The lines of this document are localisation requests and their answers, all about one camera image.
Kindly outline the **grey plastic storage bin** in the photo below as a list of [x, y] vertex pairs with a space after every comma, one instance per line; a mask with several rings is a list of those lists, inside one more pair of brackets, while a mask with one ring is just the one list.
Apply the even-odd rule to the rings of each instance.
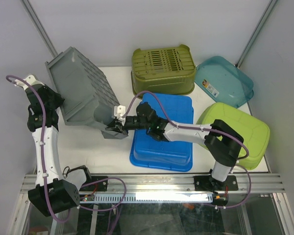
[[66, 125], [88, 126], [101, 131], [105, 139], [124, 139], [105, 131], [113, 120], [119, 101], [105, 74], [74, 47], [46, 62], [48, 74], [64, 99], [61, 113]]

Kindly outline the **blue plastic tub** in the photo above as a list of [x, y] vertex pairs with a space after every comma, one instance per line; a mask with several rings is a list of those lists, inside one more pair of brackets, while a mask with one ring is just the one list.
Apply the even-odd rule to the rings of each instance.
[[[156, 94], [172, 121], [192, 124], [192, 99], [183, 95]], [[184, 141], [156, 141], [145, 130], [134, 132], [129, 156], [134, 166], [187, 172], [193, 166], [193, 144]]]

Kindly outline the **olive green slotted basket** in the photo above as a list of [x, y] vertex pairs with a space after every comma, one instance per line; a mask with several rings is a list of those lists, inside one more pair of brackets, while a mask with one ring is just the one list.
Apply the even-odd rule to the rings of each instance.
[[150, 91], [160, 94], [187, 95], [195, 87], [196, 66], [190, 48], [137, 49], [133, 52], [131, 83], [134, 94]]

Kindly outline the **lime green plastic tub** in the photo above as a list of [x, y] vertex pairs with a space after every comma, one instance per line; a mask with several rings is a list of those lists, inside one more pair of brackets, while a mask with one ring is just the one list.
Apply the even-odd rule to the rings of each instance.
[[244, 139], [249, 156], [239, 164], [254, 170], [261, 162], [270, 139], [270, 129], [261, 120], [224, 103], [209, 106], [197, 120], [197, 124], [211, 124], [216, 119], [223, 120]]

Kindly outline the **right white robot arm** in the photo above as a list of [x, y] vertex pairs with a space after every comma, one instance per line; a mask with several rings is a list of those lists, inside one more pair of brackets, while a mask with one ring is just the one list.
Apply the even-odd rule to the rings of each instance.
[[241, 149], [245, 149], [243, 137], [223, 120], [212, 124], [186, 124], [160, 117], [147, 103], [136, 108], [136, 115], [128, 116], [124, 106], [114, 108], [114, 118], [107, 131], [127, 135], [129, 130], [145, 130], [156, 141], [184, 141], [204, 145], [215, 160], [213, 169], [202, 187], [207, 191], [225, 189], [227, 176], [236, 165]]

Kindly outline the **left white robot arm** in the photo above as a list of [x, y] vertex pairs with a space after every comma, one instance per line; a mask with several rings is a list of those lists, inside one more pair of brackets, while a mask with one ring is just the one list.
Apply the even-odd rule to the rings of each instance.
[[42, 84], [32, 85], [25, 93], [30, 102], [27, 127], [35, 142], [37, 158], [35, 188], [28, 192], [28, 197], [44, 216], [57, 219], [57, 213], [79, 206], [79, 190], [90, 189], [93, 178], [85, 165], [69, 169], [66, 174], [61, 170], [57, 109], [64, 98]]

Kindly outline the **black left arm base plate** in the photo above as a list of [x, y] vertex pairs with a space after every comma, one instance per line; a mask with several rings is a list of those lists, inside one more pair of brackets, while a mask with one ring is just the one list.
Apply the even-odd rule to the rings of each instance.
[[81, 192], [106, 192], [108, 186], [107, 176], [92, 176], [91, 179], [86, 180], [85, 184], [87, 186], [83, 186], [80, 191]]

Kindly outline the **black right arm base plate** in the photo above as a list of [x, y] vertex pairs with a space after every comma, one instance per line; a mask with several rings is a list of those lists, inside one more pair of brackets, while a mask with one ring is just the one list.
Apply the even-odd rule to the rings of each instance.
[[237, 178], [234, 175], [228, 175], [224, 182], [213, 179], [210, 175], [194, 176], [195, 191], [238, 191]]

